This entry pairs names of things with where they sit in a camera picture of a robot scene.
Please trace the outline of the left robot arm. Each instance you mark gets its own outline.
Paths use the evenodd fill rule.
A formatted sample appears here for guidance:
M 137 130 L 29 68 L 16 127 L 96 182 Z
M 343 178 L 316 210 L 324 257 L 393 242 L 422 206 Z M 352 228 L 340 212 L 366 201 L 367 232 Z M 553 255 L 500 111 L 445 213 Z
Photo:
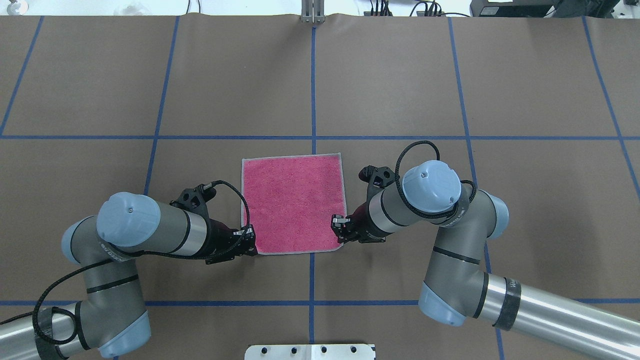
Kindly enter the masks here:
M 70 305 L 43 306 L 1 323 L 3 360 L 68 360 L 97 350 L 112 359 L 139 349 L 151 337 L 136 260 L 166 256 L 216 264 L 254 256 L 251 224 L 230 228 L 211 219 L 206 200 L 194 191 L 172 203 L 127 192 L 115 193 L 98 214 L 74 223 L 61 240 L 62 253 L 83 275 L 87 297 Z

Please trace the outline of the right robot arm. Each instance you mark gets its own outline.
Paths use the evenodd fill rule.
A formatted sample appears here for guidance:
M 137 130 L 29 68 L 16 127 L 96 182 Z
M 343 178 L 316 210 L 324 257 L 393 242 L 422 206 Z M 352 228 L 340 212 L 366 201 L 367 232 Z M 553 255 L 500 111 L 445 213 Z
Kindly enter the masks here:
M 638 321 L 480 269 L 487 241 L 508 226 L 509 209 L 445 162 L 429 160 L 404 175 L 367 166 L 359 178 L 368 182 L 366 201 L 332 216 L 338 242 L 383 243 L 420 221 L 438 227 L 418 299 L 426 316 L 455 327 L 480 319 L 600 360 L 639 358 Z

